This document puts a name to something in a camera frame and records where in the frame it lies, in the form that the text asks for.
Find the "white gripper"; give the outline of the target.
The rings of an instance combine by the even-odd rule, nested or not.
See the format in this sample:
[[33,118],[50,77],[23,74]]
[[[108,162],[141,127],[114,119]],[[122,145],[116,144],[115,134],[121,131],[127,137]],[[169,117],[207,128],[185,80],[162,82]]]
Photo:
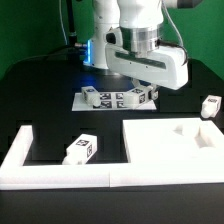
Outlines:
[[150,85],[149,99],[157,100],[159,86],[177,90],[188,81],[186,51],[179,46],[161,45],[144,57],[137,57],[122,46],[105,46],[106,63],[112,72],[131,77],[134,88],[140,81]]

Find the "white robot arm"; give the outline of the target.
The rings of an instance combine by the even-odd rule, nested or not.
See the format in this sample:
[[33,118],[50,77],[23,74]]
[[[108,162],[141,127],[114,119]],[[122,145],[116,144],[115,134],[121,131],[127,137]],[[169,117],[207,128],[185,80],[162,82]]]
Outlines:
[[194,8],[203,0],[92,0],[94,35],[87,44],[86,66],[150,84],[151,95],[188,81],[188,56],[181,42],[161,39],[170,8]]

